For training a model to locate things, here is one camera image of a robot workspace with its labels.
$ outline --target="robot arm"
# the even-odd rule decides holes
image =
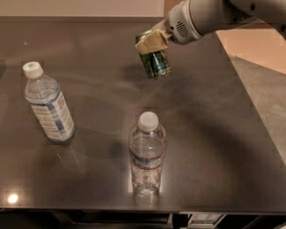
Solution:
[[[136,44],[140,54],[165,50],[171,40],[188,44],[213,31],[261,19],[286,39],[286,0],[186,0]]]

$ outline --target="plastic bottle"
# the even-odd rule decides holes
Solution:
[[[38,62],[25,64],[23,71],[28,79],[25,98],[48,139],[63,142],[71,138],[74,123],[57,81],[45,75]]]
[[[167,139],[158,117],[143,113],[129,135],[133,193],[144,198],[158,196]]]

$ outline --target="bottle cap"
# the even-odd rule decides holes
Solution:
[[[23,66],[23,71],[28,79],[39,78],[44,71],[38,62],[29,62]]]
[[[139,117],[138,126],[144,132],[154,131],[158,124],[158,116],[153,112],[145,112]]]

